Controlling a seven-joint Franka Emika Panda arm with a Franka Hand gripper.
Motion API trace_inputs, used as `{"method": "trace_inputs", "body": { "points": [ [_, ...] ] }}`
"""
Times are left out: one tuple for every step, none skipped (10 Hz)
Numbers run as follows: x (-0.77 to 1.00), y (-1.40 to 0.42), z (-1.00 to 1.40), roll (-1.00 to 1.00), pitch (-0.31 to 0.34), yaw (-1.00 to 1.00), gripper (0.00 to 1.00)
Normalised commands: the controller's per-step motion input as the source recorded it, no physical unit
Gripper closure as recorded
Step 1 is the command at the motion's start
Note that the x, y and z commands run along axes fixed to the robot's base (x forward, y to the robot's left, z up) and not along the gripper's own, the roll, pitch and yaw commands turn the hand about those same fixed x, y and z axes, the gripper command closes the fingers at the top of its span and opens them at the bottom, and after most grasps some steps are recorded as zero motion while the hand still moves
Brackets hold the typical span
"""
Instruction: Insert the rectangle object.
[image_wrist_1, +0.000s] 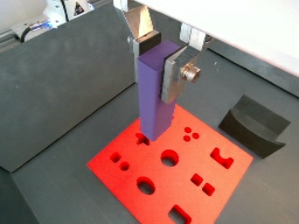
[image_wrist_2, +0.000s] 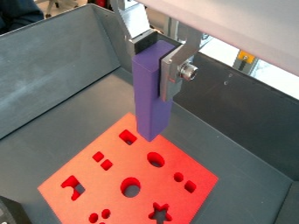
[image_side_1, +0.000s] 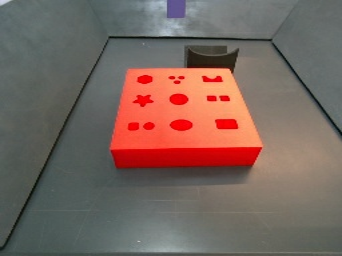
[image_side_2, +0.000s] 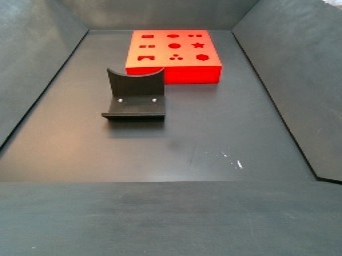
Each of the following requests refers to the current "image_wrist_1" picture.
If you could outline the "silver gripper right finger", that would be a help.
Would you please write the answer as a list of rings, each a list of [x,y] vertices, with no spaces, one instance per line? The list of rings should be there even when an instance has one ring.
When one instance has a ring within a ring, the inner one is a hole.
[[[197,59],[211,46],[215,38],[195,27],[181,24],[180,40],[185,43],[164,61],[161,100],[169,104],[183,92],[184,82],[193,83],[201,70],[196,67]]]

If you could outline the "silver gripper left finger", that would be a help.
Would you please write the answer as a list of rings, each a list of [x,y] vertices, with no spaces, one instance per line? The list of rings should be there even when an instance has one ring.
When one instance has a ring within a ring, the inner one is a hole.
[[[137,79],[137,58],[161,43],[161,33],[154,30],[148,8],[133,0],[112,0],[116,14],[126,25],[126,42],[134,58],[134,79]]]

